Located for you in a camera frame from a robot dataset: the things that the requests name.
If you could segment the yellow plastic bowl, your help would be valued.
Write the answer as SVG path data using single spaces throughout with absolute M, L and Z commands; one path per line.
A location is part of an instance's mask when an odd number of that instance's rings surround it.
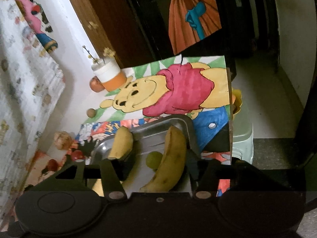
M 233 102 L 233 117 L 236 116 L 241 111 L 242 102 L 242 92 L 239 89 L 232 90 L 232 102 Z

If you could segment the Winnie the Pooh drawing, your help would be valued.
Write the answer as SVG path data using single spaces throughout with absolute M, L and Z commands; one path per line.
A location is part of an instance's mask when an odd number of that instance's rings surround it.
M 106 95 L 84 124 L 191 118 L 199 150 L 229 151 L 229 86 L 225 58 L 181 55 L 123 70 L 126 83 Z

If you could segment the red cherry tomato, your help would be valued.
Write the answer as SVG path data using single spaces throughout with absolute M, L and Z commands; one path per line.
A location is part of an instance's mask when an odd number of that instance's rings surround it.
M 71 153 L 70 157 L 71 157 L 71 160 L 74 162 L 76 162 L 76 161 L 81 162 L 81 161 L 85 160 L 85 156 L 84 156 L 83 152 L 80 150 L 73 151 Z
M 56 172 L 59 169 L 59 164 L 55 159 L 50 159 L 46 165 L 48 171 Z

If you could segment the metal baking tray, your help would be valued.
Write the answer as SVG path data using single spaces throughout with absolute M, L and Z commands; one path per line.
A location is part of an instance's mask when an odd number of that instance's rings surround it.
M 146 166 L 146 157 L 154 151 L 164 152 L 165 135 L 171 125 L 183 132 L 189 151 L 186 154 L 186 166 L 182 177 L 171 191 L 192 194 L 192 190 L 196 188 L 198 170 L 195 163 L 199 156 L 199 146 L 193 122 L 185 115 L 176 114 L 131 129 L 134 139 L 132 158 L 128 159 L 128 169 L 124 171 L 126 180 L 122 184 L 128 196 L 133 192 L 139 192 L 154 176 L 155 172 Z

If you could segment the pale green plastic stool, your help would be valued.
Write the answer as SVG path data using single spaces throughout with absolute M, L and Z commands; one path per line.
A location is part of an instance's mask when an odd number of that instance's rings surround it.
M 254 159 L 254 132 L 246 102 L 241 105 L 239 113 L 233 119 L 233 149 L 232 156 L 250 164 Z

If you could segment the large yellow banana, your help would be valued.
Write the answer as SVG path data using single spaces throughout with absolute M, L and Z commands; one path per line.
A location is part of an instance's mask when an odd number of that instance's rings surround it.
M 153 178 L 140 189 L 145 193 L 169 192 L 183 174 L 186 138 L 177 127 L 170 126 L 165 136 L 164 154 Z

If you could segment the small brown longan fruit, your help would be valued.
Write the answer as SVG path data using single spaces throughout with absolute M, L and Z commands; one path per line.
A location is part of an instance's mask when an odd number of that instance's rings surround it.
M 94 108 L 90 108 L 86 111 L 86 114 L 89 118 L 94 118 L 96 116 L 96 110 Z

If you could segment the brown wooden door frame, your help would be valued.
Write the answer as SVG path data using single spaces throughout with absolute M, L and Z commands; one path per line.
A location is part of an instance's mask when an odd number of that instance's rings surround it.
M 155 60 L 129 0 L 70 0 L 97 53 L 109 47 L 121 68 Z

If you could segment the anime character drawing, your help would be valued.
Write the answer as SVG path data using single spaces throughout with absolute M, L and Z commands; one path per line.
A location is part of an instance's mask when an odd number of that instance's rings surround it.
M 86 164 L 97 164 L 109 155 L 113 146 L 114 135 L 119 127 L 125 126 L 132 129 L 156 120 L 158 119 L 134 119 L 84 124 L 81 126 L 80 132 L 76 136 L 73 146 L 77 150 L 88 153 L 88 156 L 85 159 Z M 231 161 L 230 152 L 200 153 L 199 151 L 198 157 L 203 159 L 215 158 L 222 164 L 229 164 Z M 126 177 L 124 177 L 124 171 L 128 169 L 129 158 L 132 158 L 132 153 L 130 157 L 126 158 L 126 163 L 122 165 L 123 169 L 118 172 L 118 177 L 123 178 L 124 180 L 126 180 Z

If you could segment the dried flower twig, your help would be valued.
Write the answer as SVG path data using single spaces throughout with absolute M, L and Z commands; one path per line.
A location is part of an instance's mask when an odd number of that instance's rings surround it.
M 105 62 L 106 59 L 115 58 L 116 56 L 116 52 L 109 47 L 104 47 L 103 51 L 96 55 L 93 55 L 85 45 L 83 45 L 82 48 L 86 51 L 88 58 L 91 59 L 94 64 Z

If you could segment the green grape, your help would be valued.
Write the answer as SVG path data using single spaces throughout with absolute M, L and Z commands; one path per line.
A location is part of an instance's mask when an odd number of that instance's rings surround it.
M 157 151 L 150 152 L 146 157 L 146 166 L 156 171 L 161 163 L 163 154 Z

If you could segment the red apple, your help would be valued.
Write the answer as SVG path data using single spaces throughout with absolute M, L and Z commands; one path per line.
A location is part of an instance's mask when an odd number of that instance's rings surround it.
M 101 92 L 105 89 L 100 80 L 96 76 L 90 80 L 89 87 L 93 92 L 96 93 Z

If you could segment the small spotted banana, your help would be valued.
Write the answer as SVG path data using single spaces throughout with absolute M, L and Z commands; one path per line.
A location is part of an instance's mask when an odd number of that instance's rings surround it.
M 120 127 L 115 134 L 113 146 L 107 158 L 124 160 L 132 151 L 133 142 L 133 134 L 130 130 L 125 126 Z

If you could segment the cartoon print white cloth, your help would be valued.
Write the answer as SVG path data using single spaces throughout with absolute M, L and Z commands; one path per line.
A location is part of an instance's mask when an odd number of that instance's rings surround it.
M 64 74 L 49 55 L 30 0 L 1 0 L 1 230 L 13 208 L 61 93 Z

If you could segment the white and orange jar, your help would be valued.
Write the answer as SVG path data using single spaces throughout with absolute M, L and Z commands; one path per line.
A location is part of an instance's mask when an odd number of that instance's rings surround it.
M 98 59 L 91 66 L 91 69 L 108 92 L 122 87 L 127 81 L 125 73 L 114 58 L 106 57 Z

